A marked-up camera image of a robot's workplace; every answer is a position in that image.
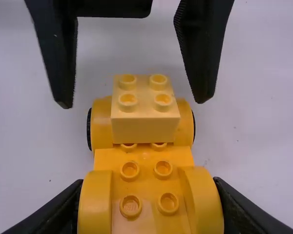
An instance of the black tire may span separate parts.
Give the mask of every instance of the black tire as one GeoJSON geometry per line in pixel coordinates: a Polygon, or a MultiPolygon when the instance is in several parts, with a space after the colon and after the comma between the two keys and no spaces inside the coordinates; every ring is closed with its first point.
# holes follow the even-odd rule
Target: black tire
{"type": "Polygon", "coordinates": [[[193,111],[192,111],[192,118],[193,118],[193,130],[194,130],[194,133],[193,133],[193,142],[194,142],[194,140],[195,140],[195,117],[194,117],[193,111]]]}
{"type": "Polygon", "coordinates": [[[91,148],[91,109],[89,109],[88,111],[88,115],[87,115],[87,143],[88,143],[88,148],[90,151],[92,151],[91,148]]]}

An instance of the yellow plastic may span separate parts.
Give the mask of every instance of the yellow plastic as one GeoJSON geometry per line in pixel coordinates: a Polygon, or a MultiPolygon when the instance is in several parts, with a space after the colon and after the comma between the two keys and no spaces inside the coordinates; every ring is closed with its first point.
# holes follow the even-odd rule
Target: yellow plastic
{"type": "MultiPolygon", "coordinates": [[[[91,145],[95,149],[113,147],[111,125],[112,97],[97,99],[93,102],[91,112],[91,145]]],[[[190,105],[183,98],[177,99],[180,121],[175,130],[174,145],[192,146],[194,137],[193,116],[190,105]]]]}
{"type": "Polygon", "coordinates": [[[174,142],[179,121],[168,77],[115,76],[111,106],[114,144],[174,142]]]}
{"type": "MultiPolygon", "coordinates": [[[[156,110],[153,106],[152,110],[146,112],[144,109],[145,112],[140,113],[141,101],[135,93],[139,89],[140,77],[124,75],[123,78],[114,84],[124,91],[120,95],[134,94],[136,99],[125,97],[133,100],[133,103],[121,107],[126,111],[122,111],[125,117],[119,120],[144,124],[140,129],[151,129],[153,124],[162,123],[164,118],[157,115],[163,109],[156,110]],[[127,116],[132,113],[136,118],[127,116]],[[147,113],[149,118],[138,118],[147,113]]],[[[169,79],[162,75],[142,79],[148,80],[149,89],[159,94],[170,86],[169,79]]],[[[173,133],[169,133],[173,134],[172,142],[157,140],[157,135],[161,135],[162,131],[158,125],[157,130],[152,130],[155,131],[154,134],[148,135],[148,142],[122,141],[115,144],[111,117],[115,106],[112,98],[106,97],[94,102],[91,113],[94,170],[84,179],[81,191],[79,234],[224,232],[222,207],[213,179],[205,168],[194,166],[191,154],[194,132],[191,108],[184,99],[177,99],[176,106],[180,120],[173,133]]],[[[124,133],[126,137],[139,138],[136,131],[128,133],[123,130],[120,133],[124,133]]]]}
{"type": "Polygon", "coordinates": [[[84,179],[78,208],[78,234],[110,234],[112,172],[92,171],[84,179]]]}

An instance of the lego logo on stud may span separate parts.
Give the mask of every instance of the lego logo on stud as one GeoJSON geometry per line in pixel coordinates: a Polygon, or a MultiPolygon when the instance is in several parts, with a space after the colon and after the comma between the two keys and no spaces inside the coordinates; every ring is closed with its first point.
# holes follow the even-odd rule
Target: lego logo on stud
{"type": "Polygon", "coordinates": [[[125,218],[134,219],[142,211],[142,201],[135,195],[127,195],[121,200],[119,208],[125,218]]]}
{"type": "Polygon", "coordinates": [[[162,93],[155,96],[155,109],[160,112],[168,111],[172,106],[172,98],[168,94],[162,93]]]}
{"type": "Polygon", "coordinates": [[[133,112],[137,108],[138,99],[133,94],[122,94],[118,98],[119,108],[123,112],[133,112]]]}
{"type": "Polygon", "coordinates": [[[172,193],[164,193],[157,201],[157,209],[163,215],[174,215],[179,209],[179,200],[172,193]]]}
{"type": "Polygon", "coordinates": [[[160,91],[167,87],[168,79],[166,76],[161,74],[152,75],[150,77],[150,87],[153,90],[160,91]]]}
{"type": "Polygon", "coordinates": [[[133,90],[136,88],[137,78],[134,75],[122,75],[118,81],[118,86],[123,90],[133,90]]]}

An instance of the white surface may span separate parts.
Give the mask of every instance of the white surface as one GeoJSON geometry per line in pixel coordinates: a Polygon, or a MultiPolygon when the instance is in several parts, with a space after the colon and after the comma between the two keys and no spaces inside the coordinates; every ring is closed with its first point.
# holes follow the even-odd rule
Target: white surface
{"type": "Polygon", "coordinates": [[[154,0],[146,19],[79,19],[74,108],[52,99],[20,0],[0,0],[0,232],[92,169],[85,120],[115,73],[165,73],[197,121],[193,155],[293,228],[293,0],[236,0],[216,94],[194,102],[172,19],[154,0]]]}

